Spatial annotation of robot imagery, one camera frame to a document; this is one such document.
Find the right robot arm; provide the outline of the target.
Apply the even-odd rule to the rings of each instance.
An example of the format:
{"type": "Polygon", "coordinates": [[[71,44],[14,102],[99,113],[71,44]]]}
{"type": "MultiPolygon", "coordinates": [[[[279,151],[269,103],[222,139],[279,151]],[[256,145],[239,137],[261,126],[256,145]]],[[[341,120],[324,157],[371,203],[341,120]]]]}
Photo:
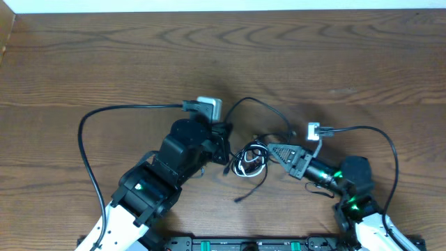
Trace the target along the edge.
{"type": "Polygon", "coordinates": [[[298,145],[269,144],[268,150],[285,172],[305,178],[340,196],[333,206],[344,250],[420,250],[421,245],[404,236],[372,195],[374,182],[367,158],[348,156],[337,167],[329,166],[313,152],[298,145]]]}

